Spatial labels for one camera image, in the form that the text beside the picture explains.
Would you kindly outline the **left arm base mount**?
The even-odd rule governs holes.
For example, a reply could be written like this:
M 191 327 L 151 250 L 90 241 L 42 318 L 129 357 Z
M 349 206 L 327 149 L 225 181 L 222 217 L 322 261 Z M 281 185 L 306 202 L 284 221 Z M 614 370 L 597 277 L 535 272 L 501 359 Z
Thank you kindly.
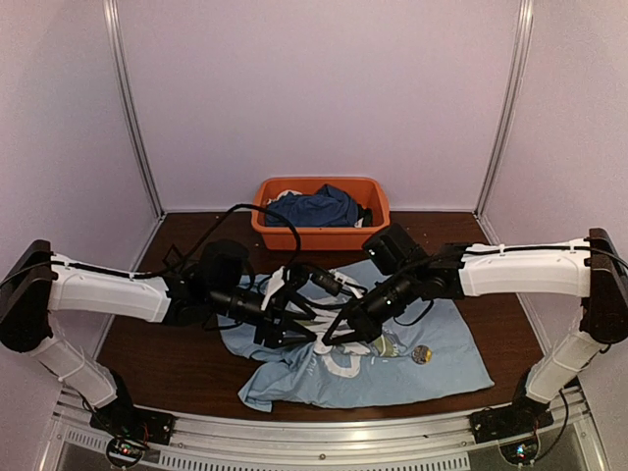
M 112 437 L 133 440 L 142 444 L 168 445 L 175 425 L 175 416 L 119 400 L 91 413 L 89 425 L 107 432 Z

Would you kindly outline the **painted round brooch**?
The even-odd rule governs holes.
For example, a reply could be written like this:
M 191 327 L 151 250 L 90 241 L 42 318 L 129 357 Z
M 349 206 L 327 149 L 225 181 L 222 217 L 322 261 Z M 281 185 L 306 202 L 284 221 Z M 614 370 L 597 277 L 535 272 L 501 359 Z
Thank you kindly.
M 428 364 L 432 356 L 433 352 L 427 345 L 418 345 L 412 350 L 412 360 L 419 365 Z

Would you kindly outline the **light blue printed t-shirt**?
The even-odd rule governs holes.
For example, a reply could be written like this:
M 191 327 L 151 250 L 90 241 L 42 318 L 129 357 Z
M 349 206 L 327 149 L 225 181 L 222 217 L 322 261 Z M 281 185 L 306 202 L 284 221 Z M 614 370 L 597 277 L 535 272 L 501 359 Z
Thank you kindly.
M 417 300 L 398 321 L 388 320 L 371 343 L 332 346 L 314 352 L 314 342 L 267 348 L 253 341 L 254 328 L 219 321 L 227 350 L 259 361 L 238 392 L 249 408 L 269 412 L 277 401 L 325 408 L 388 406 L 471 393 L 493 386 L 467 324 L 451 300 Z M 412 350 L 427 345 L 433 352 L 425 365 Z

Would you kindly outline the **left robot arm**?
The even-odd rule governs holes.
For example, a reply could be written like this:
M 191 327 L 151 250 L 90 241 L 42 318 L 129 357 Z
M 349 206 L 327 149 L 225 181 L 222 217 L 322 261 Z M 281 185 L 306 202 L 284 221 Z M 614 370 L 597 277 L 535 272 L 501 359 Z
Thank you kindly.
M 126 316 L 147 323 L 185 327 L 225 316 L 253 327 L 254 340 L 267 348 L 314 341 L 304 326 L 314 312 L 287 309 L 292 289 L 283 271 L 259 294 L 240 287 L 247 249 L 221 239 L 178 274 L 161 276 L 90 266 L 55 254 L 46 240 L 25 251 L 1 283 L 1 342 L 43 364 L 58 380 L 78 391 L 121 436 L 141 425 L 139 411 L 126 398 L 123 381 L 72 346 L 49 319 L 54 311 L 85 311 Z

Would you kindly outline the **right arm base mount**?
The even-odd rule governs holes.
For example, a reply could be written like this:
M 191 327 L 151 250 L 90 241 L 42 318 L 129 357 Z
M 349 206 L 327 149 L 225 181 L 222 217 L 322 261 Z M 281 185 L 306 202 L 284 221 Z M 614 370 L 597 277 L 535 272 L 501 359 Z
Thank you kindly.
M 539 428 L 552 425 L 554 420 L 548 410 L 538 412 L 509 404 L 476 411 L 469 416 L 469 423 L 475 443 L 482 444 L 531 435 Z

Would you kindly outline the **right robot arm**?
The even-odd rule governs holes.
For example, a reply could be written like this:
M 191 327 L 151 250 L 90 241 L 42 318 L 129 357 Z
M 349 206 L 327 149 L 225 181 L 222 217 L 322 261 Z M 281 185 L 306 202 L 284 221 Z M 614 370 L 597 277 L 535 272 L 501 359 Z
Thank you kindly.
M 532 245 L 446 244 L 427 254 L 399 224 L 367 239 L 363 250 L 385 280 L 344 307 L 323 342 L 371 342 L 389 319 L 421 299 L 538 293 L 578 297 L 582 316 L 569 333 L 521 378 L 502 422 L 525 432 L 560 390 L 606 347 L 627 339 L 627 265 L 608 233 Z

